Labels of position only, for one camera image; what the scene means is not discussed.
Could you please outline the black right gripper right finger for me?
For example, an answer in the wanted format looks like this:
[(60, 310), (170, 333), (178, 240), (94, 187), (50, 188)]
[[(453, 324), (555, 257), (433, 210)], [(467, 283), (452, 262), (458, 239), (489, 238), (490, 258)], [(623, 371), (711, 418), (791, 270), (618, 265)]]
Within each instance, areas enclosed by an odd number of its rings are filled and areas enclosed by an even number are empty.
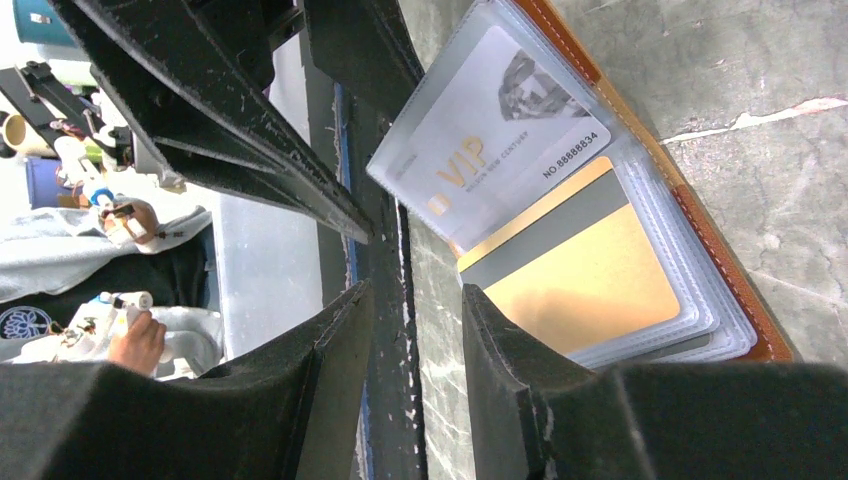
[(480, 479), (843, 479), (847, 374), (803, 363), (630, 363), (601, 372), (463, 289)]

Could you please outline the brown leather card holder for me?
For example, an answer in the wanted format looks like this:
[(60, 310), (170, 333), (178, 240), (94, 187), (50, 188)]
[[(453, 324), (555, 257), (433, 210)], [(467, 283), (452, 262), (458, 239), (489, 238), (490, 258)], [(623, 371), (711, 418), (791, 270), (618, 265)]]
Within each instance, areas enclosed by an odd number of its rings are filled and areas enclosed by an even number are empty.
[[(387, 178), (387, 167), (434, 101), (492, 26), (499, 26), (530, 53), (610, 132), (599, 152), (547, 189), (532, 204), (476, 245), (464, 249), (408, 209)], [(590, 369), (618, 362), (707, 362), (731, 359), (790, 361), (792, 348), (777, 327), (736, 257), (716, 229), (679, 168), (634, 115), (607, 77), (587, 56), (562, 18), (546, 1), (477, 1), (368, 164), (368, 173), (411, 213), (446, 240), (460, 257), (488, 240), (598, 157), (614, 171), (684, 311), (674, 320), (564, 355)]]

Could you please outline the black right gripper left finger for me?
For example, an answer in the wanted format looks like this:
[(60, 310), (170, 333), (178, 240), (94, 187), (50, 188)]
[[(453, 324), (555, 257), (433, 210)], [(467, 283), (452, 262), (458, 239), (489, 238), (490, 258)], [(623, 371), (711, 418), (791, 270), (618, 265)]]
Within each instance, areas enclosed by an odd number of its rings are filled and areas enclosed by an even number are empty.
[(1, 369), (5, 479), (346, 479), (375, 320), (361, 281), (196, 379), (107, 362)]

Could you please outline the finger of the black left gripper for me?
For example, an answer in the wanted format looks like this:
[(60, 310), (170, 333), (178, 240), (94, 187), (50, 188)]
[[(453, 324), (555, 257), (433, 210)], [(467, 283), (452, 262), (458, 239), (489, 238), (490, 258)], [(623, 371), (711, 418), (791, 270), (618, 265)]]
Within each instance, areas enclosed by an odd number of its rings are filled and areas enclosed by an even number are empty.
[(274, 107), (291, 1), (56, 1), (95, 78), (156, 160), (202, 187), (311, 217), (359, 242), (373, 224)]
[(304, 1), (315, 66), (390, 119), (424, 69), (396, 0)]

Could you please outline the white vip card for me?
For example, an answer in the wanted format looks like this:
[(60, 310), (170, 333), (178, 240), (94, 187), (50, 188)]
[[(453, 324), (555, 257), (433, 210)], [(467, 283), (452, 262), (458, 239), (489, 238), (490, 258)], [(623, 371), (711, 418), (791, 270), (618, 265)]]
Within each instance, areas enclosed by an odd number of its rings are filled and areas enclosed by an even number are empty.
[(468, 249), (610, 139), (538, 60), (492, 26), (386, 174), (409, 210)]

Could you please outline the gold card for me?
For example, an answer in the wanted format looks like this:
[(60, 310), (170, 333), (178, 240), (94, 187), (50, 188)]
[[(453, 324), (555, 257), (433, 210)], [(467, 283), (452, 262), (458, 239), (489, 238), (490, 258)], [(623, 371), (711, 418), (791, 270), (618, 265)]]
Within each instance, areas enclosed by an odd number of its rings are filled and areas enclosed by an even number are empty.
[(684, 311), (607, 157), (592, 160), (457, 267), (464, 283), (564, 355)]

